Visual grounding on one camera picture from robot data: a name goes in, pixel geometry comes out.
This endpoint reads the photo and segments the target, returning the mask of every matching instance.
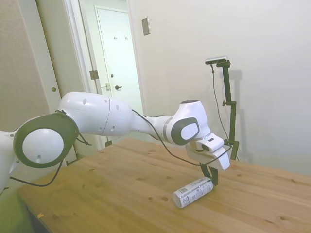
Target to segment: white door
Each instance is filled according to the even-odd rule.
[[[128,14],[99,8],[97,13],[112,97],[128,103],[142,114]],[[123,138],[112,138],[112,141],[117,142]]]

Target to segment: wall plate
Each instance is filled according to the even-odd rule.
[[[142,30],[144,32],[144,35],[149,35],[150,34],[150,26],[149,26],[149,19],[144,18],[142,21]]]

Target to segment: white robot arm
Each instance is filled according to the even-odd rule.
[[[205,110],[198,100],[181,102],[174,116],[148,117],[108,96],[70,92],[54,114],[24,123],[14,132],[0,131],[0,193],[7,184],[17,161],[36,168],[60,163],[79,133],[121,136],[130,131],[146,133],[176,145],[186,145],[190,158],[201,164],[216,158],[209,166],[225,170],[229,158],[224,140],[211,133]]]

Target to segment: wooden table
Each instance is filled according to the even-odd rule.
[[[178,209],[172,193],[202,176],[161,145],[126,139],[19,194],[55,233],[311,233],[311,177],[232,161],[217,187]]]

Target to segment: door frame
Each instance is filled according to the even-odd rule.
[[[96,70],[96,63],[92,63],[93,59],[95,61],[95,56],[92,54],[92,43],[90,40],[90,35],[87,33],[89,30],[88,28],[85,28],[83,24],[82,7],[80,11],[79,0],[65,0],[63,3],[69,22],[70,34],[74,44],[74,49],[78,59],[78,65],[82,77],[81,82],[84,91],[102,94],[99,80],[92,80],[90,76],[90,71]],[[97,150],[101,150],[102,148],[106,147],[102,136],[95,135],[95,140]]]
[[[138,75],[138,84],[139,84],[139,89],[140,89],[141,104],[142,104],[142,110],[145,113],[146,107],[145,107],[145,102],[143,101],[144,100],[143,80],[140,75],[141,71],[140,71],[139,62],[138,62],[138,49],[137,49],[138,46],[137,46],[136,36],[134,33],[134,29],[133,29],[132,15],[131,15],[131,12],[132,12],[131,2],[132,2],[131,0],[127,1],[128,11],[121,11],[121,10],[116,10],[113,8],[106,8],[106,10],[124,12],[129,15],[136,70],[137,70],[137,75]],[[64,8],[67,14],[67,18],[68,18],[70,34],[73,40],[74,49],[76,51],[76,56],[78,59],[78,65],[79,65],[81,77],[82,77],[81,82],[84,87],[84,91],[101,94],[102,91],[101,91],[101,85],[100,85],[99,80],[95,80],[93,82],[89,74],[90,70],[97,70],[97,67],[96,67],[95,55],[93,52],[93,45],[92,45],[92,41],[90,37],[90,31],[89,31],[88,24],[87,24],[86,8],[84,6],[84,0],[64,0],[63,3],[64,3]],[[97,17],[97,20],[99,20],[97,10],[96,10],[96,17]],[[105,144],[104,144],[104,140],[102,136],[96,135],[95,139],[96,139],[97,150],[101,150],[102,148],[105,148]]]

